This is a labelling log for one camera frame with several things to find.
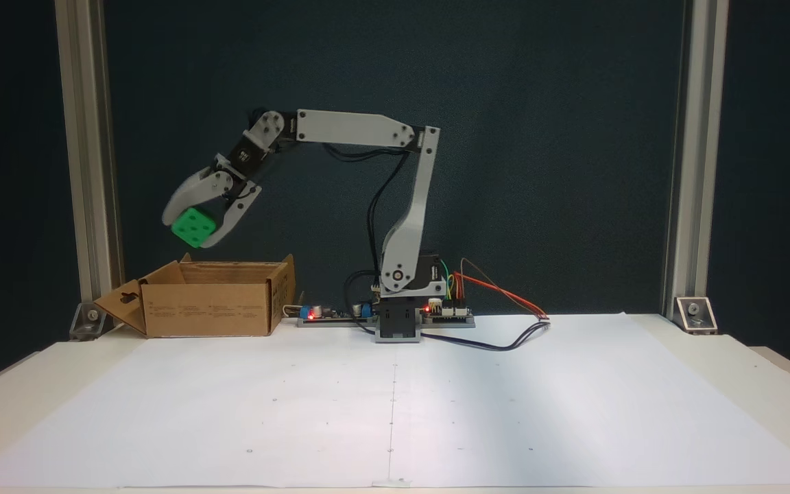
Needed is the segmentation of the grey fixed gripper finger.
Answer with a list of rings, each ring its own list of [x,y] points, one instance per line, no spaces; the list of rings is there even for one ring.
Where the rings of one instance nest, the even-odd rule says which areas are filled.
[[[200,171],[185,179],[170,197],[163,210],[163,224],[172,225],[182,213],[217,197],[217,176]]]

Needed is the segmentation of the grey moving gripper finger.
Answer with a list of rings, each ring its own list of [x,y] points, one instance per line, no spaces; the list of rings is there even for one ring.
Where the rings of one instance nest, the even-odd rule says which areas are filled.
[[[260,193],[261,187],[244,187],[235,196],[228,196],[223,215],[213,220],[215,228],[203,241],[202,248],[209,249],[226,237],[238,225]]]

